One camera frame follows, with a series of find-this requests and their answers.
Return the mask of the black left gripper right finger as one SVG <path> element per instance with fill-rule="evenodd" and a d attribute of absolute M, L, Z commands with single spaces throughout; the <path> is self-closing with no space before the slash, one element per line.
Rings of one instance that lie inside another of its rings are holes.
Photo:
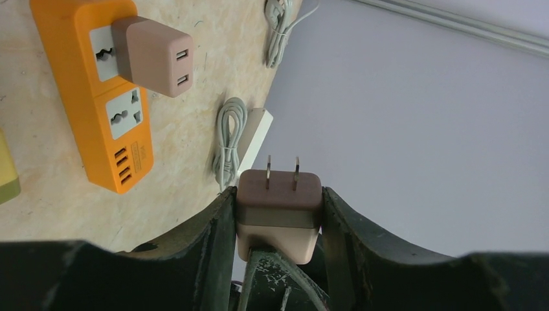
<path fill-rule="evenodd" d="M 450 257 L 392 234 L 324 188 L 332 310 L 547 310 L 548 254 Z"/>

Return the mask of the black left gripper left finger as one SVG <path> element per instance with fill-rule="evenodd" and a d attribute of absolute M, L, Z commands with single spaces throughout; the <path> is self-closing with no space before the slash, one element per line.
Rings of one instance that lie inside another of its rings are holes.
<path fill-rule="evenodd" d="M 3 242 L 2 310 L 227 310 L 236 188 L 130 252 L 85 240 Z"/>

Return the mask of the pink plug adapter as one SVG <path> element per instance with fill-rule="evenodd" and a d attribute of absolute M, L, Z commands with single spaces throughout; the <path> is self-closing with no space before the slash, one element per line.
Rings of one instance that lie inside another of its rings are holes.
<path fill-rule="evenodd" d="M 236 193 L 238 255 L 247 262 L 254 248 L 272 246 L 295 264 L 307 264 L 315 249 L 323 211 L 320 178 L 300 169 L 249 169 Z"/>
<path fill-rule="evenodd" d="M 192 87 L 191 35 L 141 16 L 114 21 L 111 33 L 122 78 L 171 98 Z"/>

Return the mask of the orange power strip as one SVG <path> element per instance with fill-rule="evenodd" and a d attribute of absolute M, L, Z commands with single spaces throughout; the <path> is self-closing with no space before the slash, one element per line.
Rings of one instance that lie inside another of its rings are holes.
<path fill-rule="evenodd" d="M 152 168 L 146 90 L 123 79 L 111 24 L 133 1 L 31 1 L 30 9 L 91 183 L 123 194 Z"/>

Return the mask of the yellow plug adapter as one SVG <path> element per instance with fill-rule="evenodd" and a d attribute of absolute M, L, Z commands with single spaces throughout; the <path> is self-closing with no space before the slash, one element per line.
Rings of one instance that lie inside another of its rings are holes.
<path fill-rule="evenodd" d="M 1 130 L 1 204 L 21 193 L 19 174 L 10 153 L 7 140 Z"/>

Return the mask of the white power strip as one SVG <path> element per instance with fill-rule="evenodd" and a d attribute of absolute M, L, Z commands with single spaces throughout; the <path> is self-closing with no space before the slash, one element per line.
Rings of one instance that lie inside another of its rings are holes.
<path fill-rule="evenodd" d="M 238 184 L 244 171 L 252 168 L 272 121 L 273 116 L 265 108 L 253 108 L 248 111 L 247 122 L 237 146 L 240 165 L 234 185 Z"/>

